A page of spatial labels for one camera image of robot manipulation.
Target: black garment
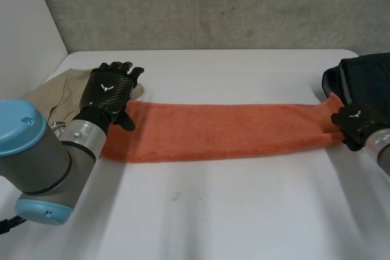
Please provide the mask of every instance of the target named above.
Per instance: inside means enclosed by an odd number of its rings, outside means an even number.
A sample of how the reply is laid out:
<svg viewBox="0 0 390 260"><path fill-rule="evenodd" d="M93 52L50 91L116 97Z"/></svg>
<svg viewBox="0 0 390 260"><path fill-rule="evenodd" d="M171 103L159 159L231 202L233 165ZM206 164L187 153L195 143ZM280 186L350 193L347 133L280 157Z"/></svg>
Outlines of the black garment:
<svg viewBox="0 0 390 260"><path fill-rule="evenodd" d="M327 96L334 92L344 103L370 105L390 119L390 53L342 59L322 76Z"/></svg>

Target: towel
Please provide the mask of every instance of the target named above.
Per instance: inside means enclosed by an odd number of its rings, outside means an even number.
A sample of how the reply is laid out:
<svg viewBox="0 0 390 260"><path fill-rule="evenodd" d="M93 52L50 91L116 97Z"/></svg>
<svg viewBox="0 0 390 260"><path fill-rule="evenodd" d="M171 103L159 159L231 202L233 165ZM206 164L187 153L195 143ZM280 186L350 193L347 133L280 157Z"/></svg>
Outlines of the towel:
<svg viewBox="0 0 390 260"><path fill-rule="evenodd" d="M69 123L80 113L80 98L90 74L91 69L69 69L24 95L23 99L35 105L49 125L55 122ZM143 86L139 83L132 92L132 99L139 98L143 92Z"/></svg>
<svg viewBox="0 0 390 260"><path fill-rule="evenodd" d="M342 102L319 105L167 105L130 101L133 132L111 125L102 156L130 163L273 155L326 147L343 134L331 121Z"/></svg>

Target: white table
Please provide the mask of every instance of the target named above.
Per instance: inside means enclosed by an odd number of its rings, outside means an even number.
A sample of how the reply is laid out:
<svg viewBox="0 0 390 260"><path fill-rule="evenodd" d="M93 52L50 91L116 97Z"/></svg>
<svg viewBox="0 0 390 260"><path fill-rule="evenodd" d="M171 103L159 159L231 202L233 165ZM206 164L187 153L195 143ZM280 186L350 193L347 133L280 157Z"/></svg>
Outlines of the white table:
<svg viewBox="0 0 390 260"><path fill-rule="evenodd" d="M317 104L345 50L108 51L69 55L55 74L102 62L145 68L141 100ZM0 215L19 192L0 181ZM100 159L60 227L24 223L0 259L389 259L390 181L345 146L191 163Z"/></svg>

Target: beige cloth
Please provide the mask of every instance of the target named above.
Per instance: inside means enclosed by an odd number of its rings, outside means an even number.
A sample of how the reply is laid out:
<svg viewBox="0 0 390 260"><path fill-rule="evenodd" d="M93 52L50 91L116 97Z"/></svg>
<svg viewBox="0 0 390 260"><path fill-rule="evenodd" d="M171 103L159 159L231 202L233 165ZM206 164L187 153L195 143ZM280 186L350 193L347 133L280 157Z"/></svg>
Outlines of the beige cloth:
<svg viewBox="0 0 390 260"><path fill-rule="evenodd" d="M26 94L23 99L34 104L49 125L70 122L80 112L80 98L90 74L91 70L69 69ZM133 90L132 99L139 98L143 92L139 83Z"/></svg>

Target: concrete wall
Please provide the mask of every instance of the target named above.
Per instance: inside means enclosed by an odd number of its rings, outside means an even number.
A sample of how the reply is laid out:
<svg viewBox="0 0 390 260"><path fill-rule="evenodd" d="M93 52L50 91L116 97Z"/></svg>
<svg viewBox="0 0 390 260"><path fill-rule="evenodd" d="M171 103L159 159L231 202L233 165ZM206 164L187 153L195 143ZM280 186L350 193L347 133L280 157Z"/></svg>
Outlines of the concrete wall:
<svg viewBox="0 0 390 260"><path fill-rule="evenodd" d="M390 0L46 0L69 52L390 51Z"/></svg>

